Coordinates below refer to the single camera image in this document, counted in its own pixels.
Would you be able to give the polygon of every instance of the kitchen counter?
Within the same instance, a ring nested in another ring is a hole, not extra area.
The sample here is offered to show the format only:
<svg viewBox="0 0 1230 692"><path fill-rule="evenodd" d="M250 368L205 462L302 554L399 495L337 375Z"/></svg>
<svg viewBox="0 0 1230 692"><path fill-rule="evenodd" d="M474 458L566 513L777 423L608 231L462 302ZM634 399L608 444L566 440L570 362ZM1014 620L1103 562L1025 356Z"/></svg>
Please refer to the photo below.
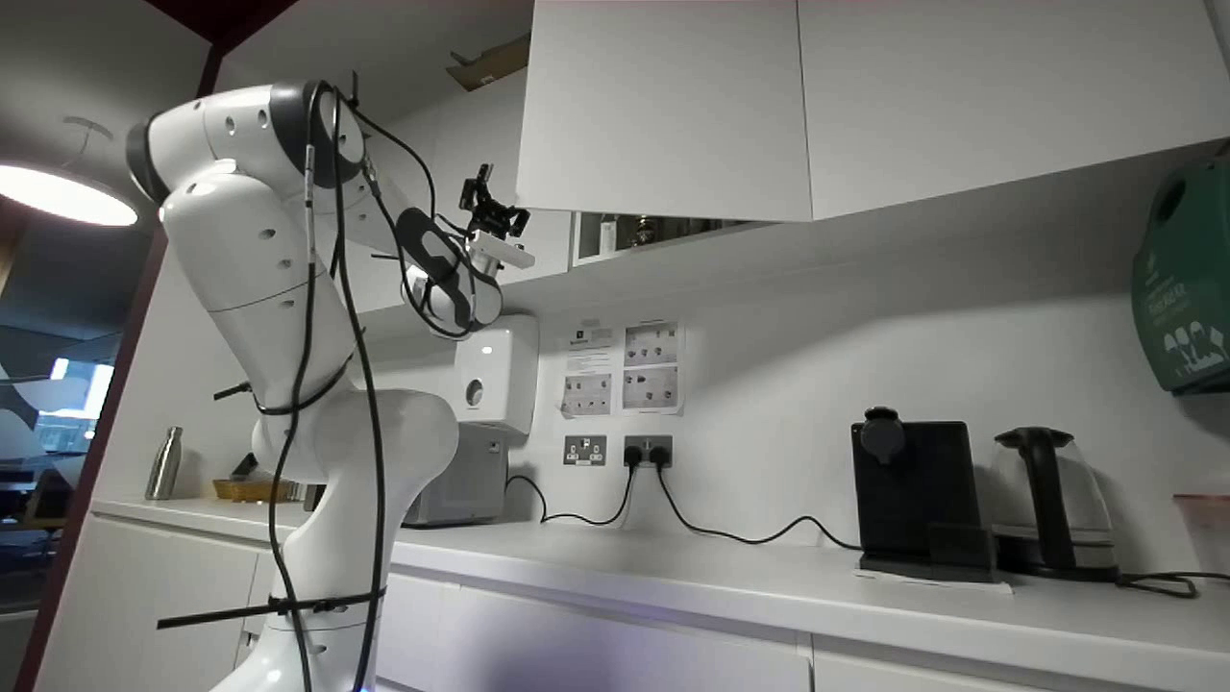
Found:
<svg viewBox="0 0 1230 692"><path fill-rule="evenodd" d="M97 504L97 514L237 543L262 543L262 513ZM935 585L870 579L852 554L839 550L749 550L542 523L399 532L392 568L1112 685L1221 690L1230 682L1230 589L1219 585L1207 585L1202 599L1063 581Z"/></svg>

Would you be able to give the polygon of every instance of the power outlet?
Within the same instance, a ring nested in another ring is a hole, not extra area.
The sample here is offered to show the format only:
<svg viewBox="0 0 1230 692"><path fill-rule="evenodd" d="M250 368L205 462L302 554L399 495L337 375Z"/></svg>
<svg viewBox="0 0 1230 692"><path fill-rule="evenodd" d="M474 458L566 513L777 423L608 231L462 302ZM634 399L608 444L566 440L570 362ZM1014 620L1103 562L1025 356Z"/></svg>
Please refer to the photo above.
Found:
<svg viewBox="0 0 1230 692"><path fill-rule="evenodd" d="M624 464L638 468L640 462L670 468L677 462L670 436L626 436L624 440Z"/></svg>
<svg viewBox="0 0 1230 692"><path fill-rule="evenodd" d="M566 379L566 420L610 415L610 375Z"/></svg>
<svg viewBox="0 0 1230 692"><path fill-rule="evenodd" d="M608 436L566 436L566 464L608 464Z"/></svg>
<svg viewBox="0 0 1230 692"><path fill-rule="evenodd" d="M624 375L624 407L677 407L681 406L677 368L626 368Z"/></svg>
<svg viewBox="0 0 1230 692"><path fill-rule="evenodd" d="M624 366L661 366L661 362L677 362L677 326L671 322L626 326Z"/></svg>

